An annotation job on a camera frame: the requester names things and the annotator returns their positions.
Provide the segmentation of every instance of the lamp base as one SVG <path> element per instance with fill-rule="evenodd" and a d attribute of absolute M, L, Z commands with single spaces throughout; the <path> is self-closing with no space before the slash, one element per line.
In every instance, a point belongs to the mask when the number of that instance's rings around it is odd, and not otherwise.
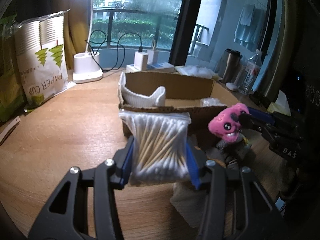
<path fill-rule="evenodd" d="M 77 84 L 97 81 L 102 78 L 103 72 L 99 65 L 99 52 L 93 56 L 90 53 L 78 53 L 74 55 L 73 82 Z"/>

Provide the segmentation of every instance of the silver screw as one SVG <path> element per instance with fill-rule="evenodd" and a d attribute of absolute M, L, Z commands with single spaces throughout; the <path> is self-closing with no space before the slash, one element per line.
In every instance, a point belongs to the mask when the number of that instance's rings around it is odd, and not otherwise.
<path fill-rule="evenodd" d="M 246 166 L 242 167 L 241 170 L 242 170 L 243 173 L 249 173 L 251 171 L 251 169 L 249 167 L 246 167 Z"/>
<path fill-rule="evenodd" d="M 216 162 L 215 162 L 214 160 L 207 160 L 207 161 L 205 162 L 205 165 L 210 166 L 210 167 L 213 167 L 213 166 L 216 165 Z"/>
<path fill-rule="evenodd" d="M 78 167 L 72 167 L 70 168 L 70 173 L 71 174 L 77 174 L 79 172 L 79 168 Z"/>
<path fill-rule="evenodd" d="M 104 164 L 107 166 L 112 166 L 115 165 L 115 161 L 113 159 L 106 159 Z"/>

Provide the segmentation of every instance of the curtain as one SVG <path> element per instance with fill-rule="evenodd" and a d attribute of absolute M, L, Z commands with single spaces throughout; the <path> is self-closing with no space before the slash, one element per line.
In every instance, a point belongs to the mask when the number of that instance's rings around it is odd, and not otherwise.
<path fill-rule="evenodd" d="M 279 37 L 258 91 L 274 102 L 291 63 L 297 29 L 297 1 L 283 0 Z"/>
<path fill-rule="evenodd" d="M 85 51 L 88 39 L 88 0 L 53 0 L 55 12 L 68 9 L 64 17 L 64 45 L 67 68 L 73 69 L 73 56 Z"/>

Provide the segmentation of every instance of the green hedge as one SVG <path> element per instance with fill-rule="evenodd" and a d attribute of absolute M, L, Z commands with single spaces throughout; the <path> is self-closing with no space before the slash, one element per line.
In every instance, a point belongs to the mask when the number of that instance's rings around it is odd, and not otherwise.
<path fill-rule="evenodd" d="M 92 30 L 102 30 L 107 33 L 108 22 L 108 19 L 93 20 Z M 176 22 L 176 20 L 163 18 L 163 23 L 161 24 L 159 32 L 158 48 L 171 48 L 176 29 Z M 143 46 L 150 46 L 156 33 L 156 22 L 137 19 L 113 20 L 111 34 L 112 41 L 117 41 L 121 35 L 128 32 L 139 34 L 142 38 Z M 92 36 L 92 41 L 102 42 L 103 37 L 104 36 L 101 33 L 94 33 Z M 121 44 L 138 46 L 140 44 L 140 40 L 136 35 L 128 34 L 121 39 Z"/>

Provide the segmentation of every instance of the plush toy nose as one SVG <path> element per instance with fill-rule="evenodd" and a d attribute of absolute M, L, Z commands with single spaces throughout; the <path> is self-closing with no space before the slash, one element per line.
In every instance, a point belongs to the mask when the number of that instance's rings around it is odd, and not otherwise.
<path fill-rule="evenodd" d="M 235 122 L 238 122 L 238 121 L 239 121 L 239 118 L 238 118 L 238 116 L 237 116 L 235 113 L 231 113 L 231 114 L 230 114 L 230 117 L 231 117 L 231 119 L 232 119 L 233 121 L 235 121 Z"/>

